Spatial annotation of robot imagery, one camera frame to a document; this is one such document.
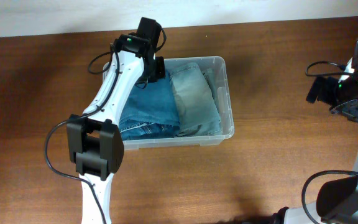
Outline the dark blue jeans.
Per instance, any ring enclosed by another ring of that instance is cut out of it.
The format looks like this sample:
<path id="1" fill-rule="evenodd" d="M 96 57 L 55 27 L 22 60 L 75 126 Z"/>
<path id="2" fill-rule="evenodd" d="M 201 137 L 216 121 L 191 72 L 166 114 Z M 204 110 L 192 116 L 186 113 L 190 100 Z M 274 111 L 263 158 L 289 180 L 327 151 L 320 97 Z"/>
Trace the dark blue jeans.
<path id="1" fill-rule="evenodd" d="M 124 141 L 173 138 L 179 129 L 180 119 L 167 77 L 144 89 L 132 89 L 119 121 Z"/>

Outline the light blue jeans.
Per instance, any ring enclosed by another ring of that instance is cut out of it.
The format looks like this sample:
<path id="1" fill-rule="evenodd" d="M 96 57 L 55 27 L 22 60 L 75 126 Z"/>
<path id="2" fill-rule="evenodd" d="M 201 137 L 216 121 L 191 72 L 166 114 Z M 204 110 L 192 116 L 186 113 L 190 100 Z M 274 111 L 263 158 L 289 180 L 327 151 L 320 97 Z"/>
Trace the light blue jeans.
<path id="1" fill-rule="evenodd" d="M 222 133 L 221 118 L 208 77 L 191 62 L 168 71 L 180 119 L 178 137 L 214 136 Z"/>

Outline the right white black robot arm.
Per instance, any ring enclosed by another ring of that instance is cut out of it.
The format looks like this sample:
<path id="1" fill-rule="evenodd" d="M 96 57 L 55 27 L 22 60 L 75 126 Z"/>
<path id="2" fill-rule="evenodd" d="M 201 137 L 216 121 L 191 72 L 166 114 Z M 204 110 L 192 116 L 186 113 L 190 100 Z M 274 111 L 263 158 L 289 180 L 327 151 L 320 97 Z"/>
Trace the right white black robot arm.
<path id="1" fill-rule="evenodd" d="M 358 38 L 352 58 L 335 73 L 316 73 L 307 102 L 322 101 L 332 114 L 358 123 Z M 358 223 L 358 151 L 352 170 L 324 170 L 310 176 L 298 208 L 283 207 L 260 223 Z"/>

